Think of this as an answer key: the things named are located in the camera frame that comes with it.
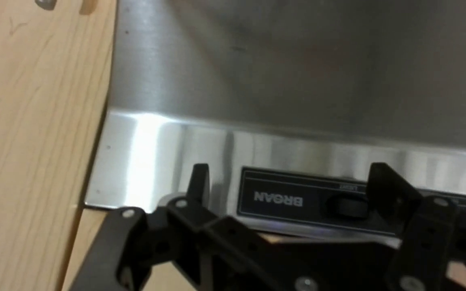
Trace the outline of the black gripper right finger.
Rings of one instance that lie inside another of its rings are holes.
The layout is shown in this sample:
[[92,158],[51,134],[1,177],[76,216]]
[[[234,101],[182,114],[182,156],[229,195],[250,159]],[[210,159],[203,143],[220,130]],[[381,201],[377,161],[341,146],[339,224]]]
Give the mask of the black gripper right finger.
[[422,195],[389,164],[377,161],[370,164],[367,187],[370,206],[381,216],[394,234],[401,234]]

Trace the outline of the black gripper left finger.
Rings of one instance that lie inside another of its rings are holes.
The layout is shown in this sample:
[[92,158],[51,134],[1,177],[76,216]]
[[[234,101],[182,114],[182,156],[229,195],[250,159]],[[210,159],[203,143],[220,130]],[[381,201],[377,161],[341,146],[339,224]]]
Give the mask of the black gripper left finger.
[[190,171],[189,185],[186,190],[186,195],[203,205],[205,197],[210,190],[210,180],[208,180],[208,164],[207,163],[195,163]]

